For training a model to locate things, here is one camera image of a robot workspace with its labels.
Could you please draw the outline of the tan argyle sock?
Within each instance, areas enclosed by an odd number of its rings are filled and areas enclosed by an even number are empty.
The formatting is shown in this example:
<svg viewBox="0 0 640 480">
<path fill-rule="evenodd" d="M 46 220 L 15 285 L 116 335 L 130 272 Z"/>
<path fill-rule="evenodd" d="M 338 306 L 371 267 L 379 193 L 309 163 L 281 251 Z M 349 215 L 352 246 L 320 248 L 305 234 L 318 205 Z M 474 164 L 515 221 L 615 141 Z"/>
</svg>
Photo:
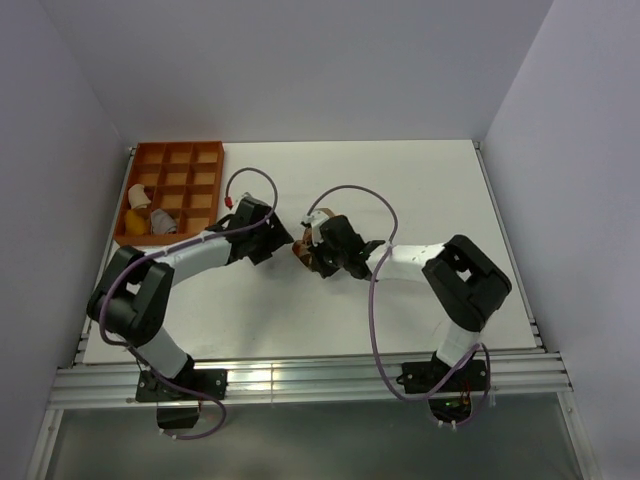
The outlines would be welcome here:
<svg viewBox="0 0 640 480">
<path fill-rule="evenodd" d="M 327 214 L 330 215 L 330 218 L 334 217 L 335 214 L 333 213 L 332 210 L 328 209 L 328 208 L 319 208 L 324 210 Z M 320 275 L 323 274 L 323 271 L 325 270 L 325 266 L 322 264 L 322 261 L 318 259 L 316 253 L 315 253 L 315 248 L 318 247 L 317 246 L 312 246 L 312 245 L 304 245 L 302 242 L 302 238 L 300 240 L 296 240 L 293 245 L 292 245 L 292 252 L 294 253 L 294 255 L 296 256 L 296 258 L 298 260 L 301 261 L 301 263 L 310 271 L 314 272 L 314 273 L 318 273 Z"/>
</svg>

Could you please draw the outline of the grey sock red stripes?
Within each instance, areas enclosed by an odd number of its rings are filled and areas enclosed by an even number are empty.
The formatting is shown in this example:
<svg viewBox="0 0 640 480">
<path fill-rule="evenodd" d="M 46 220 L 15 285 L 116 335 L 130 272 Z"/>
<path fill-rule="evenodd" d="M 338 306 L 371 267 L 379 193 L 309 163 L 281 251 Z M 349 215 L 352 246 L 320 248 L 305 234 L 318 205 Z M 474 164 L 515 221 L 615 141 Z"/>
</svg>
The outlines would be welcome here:
<svg viewBox="0 0 640 480">
<path fill-rule="evenodd" d="M 150 231 L 154 235 L 175 234 L 178 230 L 176 220 L 162 209 L 153 210 L 150 214 Z"/>
</svg>

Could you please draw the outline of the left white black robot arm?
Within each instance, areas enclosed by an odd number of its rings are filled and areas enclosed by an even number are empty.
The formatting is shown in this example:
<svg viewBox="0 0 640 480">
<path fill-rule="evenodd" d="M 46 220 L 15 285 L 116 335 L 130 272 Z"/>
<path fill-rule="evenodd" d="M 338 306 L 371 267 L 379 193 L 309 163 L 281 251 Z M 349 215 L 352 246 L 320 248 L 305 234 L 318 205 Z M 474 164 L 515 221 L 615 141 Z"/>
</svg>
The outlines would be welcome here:
<svg viewBox="0 0 640 480">
<path fill-rule="evenodd" d="M 207 270 L 245 258 L 258 265 L 292 236 L 268 204 L 247 196 L 236 210 L 198 235 L 153 252 L 119 248 L 86 308 L 103 341 L 123 346 L 160 375 L 159 388 L 172 399 L 191 394 L 194 360 L 164 328 L 173 287 Z"/>
</svg>

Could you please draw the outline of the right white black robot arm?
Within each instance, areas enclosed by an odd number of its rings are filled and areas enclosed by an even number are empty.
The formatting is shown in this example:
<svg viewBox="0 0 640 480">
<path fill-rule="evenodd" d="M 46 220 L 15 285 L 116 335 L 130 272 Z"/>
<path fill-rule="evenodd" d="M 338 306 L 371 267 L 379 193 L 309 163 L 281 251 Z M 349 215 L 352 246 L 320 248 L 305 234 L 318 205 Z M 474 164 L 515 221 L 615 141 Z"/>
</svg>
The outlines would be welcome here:
<svg viewBox="0 0 640 480">
<path fill-rule="evenodd" d="M 467 236 L 431 245 L 365 241 L 344 215 L 315 211 L 293 253 L 328 278 L 340 270 L 358 280 L 404 280 L 429 285 L 450 324 L 435 352 L 435 383 L 452 390 L 468 374 L 462 358 L 478 343 L 490 317 L 512 291 L 506 274 Z"/>
</svg>

